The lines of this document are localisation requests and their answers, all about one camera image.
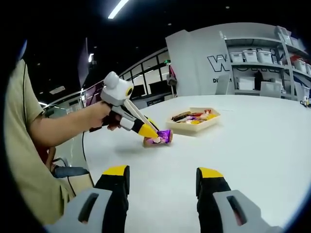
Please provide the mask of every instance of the person's arm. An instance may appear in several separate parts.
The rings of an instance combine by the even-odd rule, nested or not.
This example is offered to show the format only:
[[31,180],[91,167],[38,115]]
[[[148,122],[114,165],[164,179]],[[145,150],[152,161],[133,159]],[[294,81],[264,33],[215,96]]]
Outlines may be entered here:
[[56,119],[38,116],[30,124],[30,136],[40,146],[55,147],[83,131],[102,126],[102,119],[109,115],[110,111],[111,108],[107,104],[98,102]]
[[45,162],[45,166],[47,166],[47,168],[50,171],[52,171],[51,165],[52,165],[52,162],[54,160],[55,154],[56,154],[56,147],[49,148],[49,155],[48,155],[48,159]]

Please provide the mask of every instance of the black ceiling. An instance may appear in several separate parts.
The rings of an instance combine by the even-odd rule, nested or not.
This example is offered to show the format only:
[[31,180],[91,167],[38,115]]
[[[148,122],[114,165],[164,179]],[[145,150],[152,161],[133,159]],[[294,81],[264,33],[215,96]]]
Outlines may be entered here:
[[[165,37],[182,29],[192,31],[229,22],[260,22],[281,25],[305,37],[303,30],[310,28],[303,26],[304,16],[308,15],[292,5],[285,9],[280,4],[254,5],[252,1],[237,5],[229,1],[211,4],[206,0],[129,0],[113,20],[107,19],[118,2],[41,1],[27,6],[29,10],[23,16],[28,39],[25,60],[40,101],[49,103],[81,89],[77,63],[86,37],[89,52],[95,53],[98,62],[98,68],[85,82],[88,87],[102,80],[109,71],[123,72],[165,47]],[[62,85],[65,91],[49,93]]]

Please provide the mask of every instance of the purple candy wrapper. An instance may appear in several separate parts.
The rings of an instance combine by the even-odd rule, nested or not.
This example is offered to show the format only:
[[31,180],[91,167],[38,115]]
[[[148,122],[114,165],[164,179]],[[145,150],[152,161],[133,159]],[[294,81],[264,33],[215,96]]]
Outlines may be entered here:
[[160,143],[154,142],[152,138],[147,139],[147,142],[150,144],[170,143],[171,130],[158,131],[157,135],[159,135],[159,137],[161,139]]

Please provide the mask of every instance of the beige t-shirt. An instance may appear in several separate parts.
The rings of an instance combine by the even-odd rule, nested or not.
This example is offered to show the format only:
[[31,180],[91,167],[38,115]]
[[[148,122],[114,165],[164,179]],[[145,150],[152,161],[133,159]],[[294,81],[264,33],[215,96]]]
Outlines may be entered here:
[[[42,224],[52,224],[63,214],[73,198],[43,164],[27,133],[23,106],[23,75],[21,60],[11,75],[5,100],[4,137],[9,166],[18,188],[30,210]],[[31,87],[26,66],[24,103],[28,127],[43,113]]]

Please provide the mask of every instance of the round table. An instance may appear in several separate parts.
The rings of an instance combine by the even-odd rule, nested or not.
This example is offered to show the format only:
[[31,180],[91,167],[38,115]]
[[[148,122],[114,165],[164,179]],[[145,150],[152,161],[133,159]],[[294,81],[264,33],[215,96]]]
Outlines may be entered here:
[[111,166],[130,166],[125,231],[200,232],[195,195],[200,166],[221,172],[270,225],[286,227],[311,183],[311,109],[291,100],[221,95],[178,97],[141,111],[166,129],[168,117],[189,107],[214,108],[220,123],[198,134],[174,134],[170,146],[154,148],[144,148],[141,136],[124,129],[85,134],[95,183]]

